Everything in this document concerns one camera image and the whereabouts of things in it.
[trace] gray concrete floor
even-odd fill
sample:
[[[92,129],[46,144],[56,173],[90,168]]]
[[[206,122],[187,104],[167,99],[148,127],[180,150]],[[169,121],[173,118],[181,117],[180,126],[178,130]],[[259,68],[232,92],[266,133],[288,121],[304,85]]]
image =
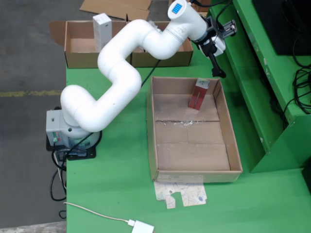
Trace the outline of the gray concrete floor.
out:
[[[82,2],[0,0],[0,229],[58,222],[65,209],[49,195],[55,167],[45,150],[46,111],[60,105],[66,63],[48,23],[92,20]],[[167,9],[167,0],[153,1],[149,19],[168,20]]]

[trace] green table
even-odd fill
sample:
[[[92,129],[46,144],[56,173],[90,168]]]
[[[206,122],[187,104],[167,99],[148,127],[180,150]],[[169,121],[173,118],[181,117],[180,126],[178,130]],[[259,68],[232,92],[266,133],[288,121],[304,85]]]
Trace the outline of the green table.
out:
[[[292,233],[310,231],[311,196],[299,169],[250,174],[256,154],[264,153],[226,55],[217,58],[227,73],[222,83],[241,155],[244,173],[235,183],[205,184],[207,204],[175,209],[156,200],[148,161],[146,92],[135,99],[103,130],[92,160],[68,161],[67,200],[105,215],[144,221],[157,233],[239,232]],[[144,78],[151,68],[139,68]],[[154,76],[211,77],[211,63],[195,50],[190,67],[157,68]],[[95,98],[110,86],[98,69],[67,69],[67,85],[78,84]],[[120,232],[123,222],[67,207],[68,233]]]

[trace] white box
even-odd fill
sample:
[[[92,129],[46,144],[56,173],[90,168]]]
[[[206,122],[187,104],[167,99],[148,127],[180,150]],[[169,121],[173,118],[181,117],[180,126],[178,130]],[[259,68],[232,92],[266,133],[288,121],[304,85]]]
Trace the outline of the white box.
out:
[[[112,38],[112,22],[105,14],[93,17],[95,51],[100,52]]]

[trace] yellow floor line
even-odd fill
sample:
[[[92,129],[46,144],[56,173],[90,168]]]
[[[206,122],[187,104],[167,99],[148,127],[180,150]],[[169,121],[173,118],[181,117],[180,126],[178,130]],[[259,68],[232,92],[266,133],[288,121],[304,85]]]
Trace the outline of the yellow floor line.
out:
[[[24,96],[60,96],[62,90],[51,91],[3,91],[0,92],[1,97],[24,97]]]

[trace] white robotic arm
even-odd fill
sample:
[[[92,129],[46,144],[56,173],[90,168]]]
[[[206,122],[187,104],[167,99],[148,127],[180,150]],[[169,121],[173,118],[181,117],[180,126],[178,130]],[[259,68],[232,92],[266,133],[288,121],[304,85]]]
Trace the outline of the white robotic arm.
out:
[[[215,57],[210,56],[211,48],[214,49],[211,54],[221,54],[225,44],[217,36],[220,46],[211,47],[215,46],[214,39],[217,39],[216,33],[210,30],[215,28],[212,22],[202,18],[186,0],[174,1],[168,9],[168,17],[171,22],[161,33],[144,20],[134,20],[102,49],[98,56],[98,68],[112,82],[112,86],[99,100],[96,101],[81,86],[69,85],[63,90],[62,114],[71,128],[70,132],[64,130],[66,136],[78,139],[82,138],[81,135],[103,130],[137,95],[141,88],[141,77],[125,59],[138,46],[142,46],[153,57],[164,60],[172,57],[189,38],[211,58],[213,65],[217,65]]]

